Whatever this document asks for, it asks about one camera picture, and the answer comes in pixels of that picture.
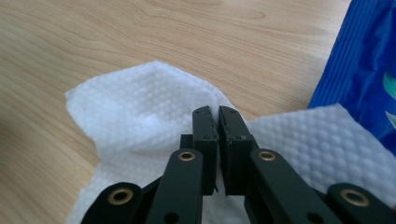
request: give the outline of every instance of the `brass insert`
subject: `brass insert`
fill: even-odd
[[[134,193],[127,188],[114,189],[108,195],[107,200],[113,205],[122,205],[128,203],[134,197]]]
[[[195,159],[195,155],[192,152],[182,152],[180,154],[178,154],[178,158],[181,161],[192,161]]]
[[[345,201],[359,207],[366,207],[370,204],[366,196],[354,189],[341,190],[341,196],[344,198]]]
[[[276,159],[276,156],[274,154],[267,151],[259,152],[259,157],[264,161],[274,161]]]

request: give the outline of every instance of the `blue package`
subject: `blue package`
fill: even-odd
[[[396,155],[396,0],[351,2],[308,107],[335,103]]]

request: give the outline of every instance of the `wood grain surface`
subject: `wood grain surface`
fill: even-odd
[[[306,108],[347,0],[0,1],[0,223],[65,223],[98,162],[64,93],[160,60],[247,119]]]

